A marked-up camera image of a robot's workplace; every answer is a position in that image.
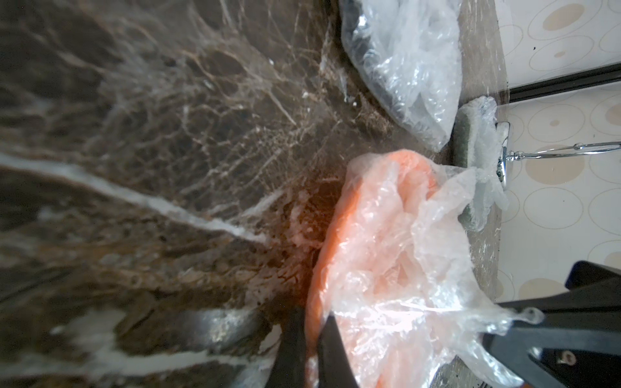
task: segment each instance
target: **dark brown marble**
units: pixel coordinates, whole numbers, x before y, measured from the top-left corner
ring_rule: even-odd
[[[304,303],[347,162],[400,148],[450,162],[378,108],[337,10],[2,2],[0,378],[260,385],[265,338]],[[493,2],[465,1],[460,24],[461,100],[503,89]],[[490,294],[498,214],[470,236]]]

